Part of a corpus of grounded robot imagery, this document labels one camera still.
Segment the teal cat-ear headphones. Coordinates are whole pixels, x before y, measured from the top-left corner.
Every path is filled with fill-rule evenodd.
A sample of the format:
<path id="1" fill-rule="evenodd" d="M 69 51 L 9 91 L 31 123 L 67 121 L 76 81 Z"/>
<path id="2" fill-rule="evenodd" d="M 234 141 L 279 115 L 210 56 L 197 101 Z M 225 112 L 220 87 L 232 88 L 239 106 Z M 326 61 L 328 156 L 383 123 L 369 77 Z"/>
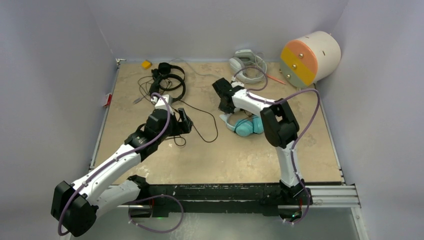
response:
<path id="1" fill-rule="evenodd" d="M 236 123 L 230 124 L 229 119 L 232 114 L 221 114 L 219 117 L 224 121 L 227 129 L 240 137 L 248 137 L 252 134 L 260 135 L 264 133 L 264 125 L 262 119 L 257 115 L 248 116 L 239 119 Z"/>

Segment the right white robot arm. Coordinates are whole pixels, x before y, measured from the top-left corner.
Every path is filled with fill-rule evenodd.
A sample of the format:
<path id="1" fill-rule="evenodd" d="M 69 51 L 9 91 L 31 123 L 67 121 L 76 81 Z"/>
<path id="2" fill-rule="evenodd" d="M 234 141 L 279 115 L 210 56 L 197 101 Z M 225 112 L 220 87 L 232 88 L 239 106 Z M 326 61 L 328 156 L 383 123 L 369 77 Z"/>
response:
<path id="1" fill-rule="evenodd" d="M 220 78 L 212 84 L 220 98 L 220 119 L 240 137 L 264 134 L 276 150 L 280 169 L 282 200 L 288 204 L 303 198 L 312 202 L 310 189 L 300 173 L 296 144 L 299 123 L 287 101 L 272 100 L 251 94 L 240 82 Z"/>

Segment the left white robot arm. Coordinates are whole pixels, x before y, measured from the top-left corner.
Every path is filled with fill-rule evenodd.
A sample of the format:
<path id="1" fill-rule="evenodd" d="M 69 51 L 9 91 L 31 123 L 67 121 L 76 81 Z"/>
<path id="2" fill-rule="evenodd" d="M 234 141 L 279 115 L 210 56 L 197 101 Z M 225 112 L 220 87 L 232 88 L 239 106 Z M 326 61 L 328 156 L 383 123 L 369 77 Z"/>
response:
<path id="1" fill-rule="evenodd" d="M 158 198 L 176 200 L 167 194 L 150 193 L 150 185 L 138 175 L 116 186 L 112 183 L 156 152 L 165 139 L 191 132 L 193 121 L 183 108 L 177 112 L 167 107 L 155 108 L 107 160 L 72 183 L 62 181 L 55 187 L 50 213 L 58 221 L 59 236 L 79 237 L 97 218 L 125 203 L 142 205 Z"/>

